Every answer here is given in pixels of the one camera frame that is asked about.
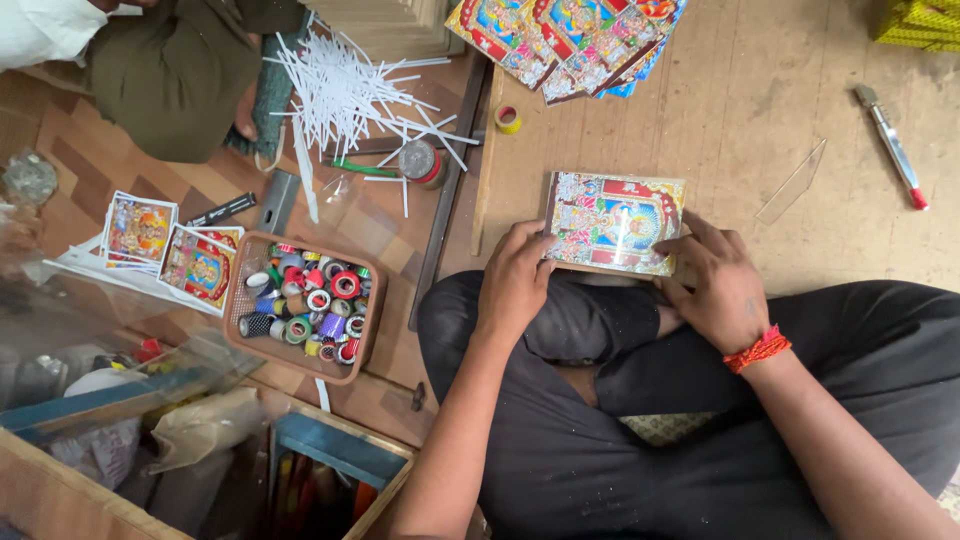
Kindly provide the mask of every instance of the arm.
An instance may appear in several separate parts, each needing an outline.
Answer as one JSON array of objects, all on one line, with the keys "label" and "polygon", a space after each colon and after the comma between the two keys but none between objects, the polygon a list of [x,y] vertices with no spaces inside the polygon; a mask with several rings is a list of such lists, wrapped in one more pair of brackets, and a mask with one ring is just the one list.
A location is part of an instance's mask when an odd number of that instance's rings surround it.
[{"label": "arm", "polygon": [[[684,254],[697,273],[689,293],[663,281],[664,294],[724,355],[743,351],[770,328],[763,281],[734,231],[692,212],[693,235],[657,249]],[[843,538],[957,538],[958,527],[924,489],[786,350],[741,372],[753,387],[830,524]]]},{"label": "arm", "polygon": [[476,329],[400,496],[392,538],[463,538],[480,493],[487,439],[507,359],[546,301],[556,238],[514,225],[484,274]]}]

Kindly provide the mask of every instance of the stack of cardboard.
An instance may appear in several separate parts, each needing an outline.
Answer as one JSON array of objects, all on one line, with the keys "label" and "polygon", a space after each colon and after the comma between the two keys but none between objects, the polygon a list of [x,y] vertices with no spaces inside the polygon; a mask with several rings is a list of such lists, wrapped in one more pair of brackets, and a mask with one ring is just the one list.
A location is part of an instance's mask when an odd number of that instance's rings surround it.
[{"label": "stack of cardboard", "polygon": [[894,0],[876,40],[926,51],[960,52],[960,0]]},{"label": "stack of cardboard", "polygon": [[302,0],[333,31],[373,61],[420,60],[464,52],[444,27],[447,0]]}]

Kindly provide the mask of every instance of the green cloth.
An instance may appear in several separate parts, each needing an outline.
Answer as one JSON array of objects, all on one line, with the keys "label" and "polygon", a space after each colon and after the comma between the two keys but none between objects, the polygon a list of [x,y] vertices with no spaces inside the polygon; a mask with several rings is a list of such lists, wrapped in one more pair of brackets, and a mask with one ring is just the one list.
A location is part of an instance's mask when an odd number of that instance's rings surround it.
[{"label": "green cloth", "polygon": [[223,142],[261,64],[259,47],[223,0],[161,0],[142,17],[113,18],[87,57],[104,118],[149,156],[187,163],[207,162]]}]

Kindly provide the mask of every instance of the black pants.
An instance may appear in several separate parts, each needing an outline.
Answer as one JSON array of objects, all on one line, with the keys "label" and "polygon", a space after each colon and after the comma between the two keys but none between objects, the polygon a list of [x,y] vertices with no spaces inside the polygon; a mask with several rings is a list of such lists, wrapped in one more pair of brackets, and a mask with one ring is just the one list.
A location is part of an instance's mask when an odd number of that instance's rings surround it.
[{"label": "black pants", "polygon": [[[437,283],[420,348],[442,402],[477,317],[482,272]],[[936,497],[960,461],[960,296],[858,282],[770,302],[824,387]],[[751,388],[690,326],[655,340],[646,288],[556,279],[516,343],[493,416],[480,507],[497,538],[824,538],[832,532]],[[545,359],[595,358],[599,409]],[[618,416],[717,411],[676,445]]]}]

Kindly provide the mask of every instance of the stack of printed pictures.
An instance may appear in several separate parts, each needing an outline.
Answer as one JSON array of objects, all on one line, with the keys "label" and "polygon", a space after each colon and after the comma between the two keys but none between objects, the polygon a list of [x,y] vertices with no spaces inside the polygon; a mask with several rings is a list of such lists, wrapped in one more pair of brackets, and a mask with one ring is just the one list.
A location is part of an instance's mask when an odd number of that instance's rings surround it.
[{"label": "stack of printed pictures", "polygon": [[463,0],[446,26],[556,105],[632,94],[686,1]]},{"label": "stack of printed pictures", "polygon": [[223,313],[242,227],[184,227],[174,203],[117,191],[101,256],[107,270],[155,276]]}]

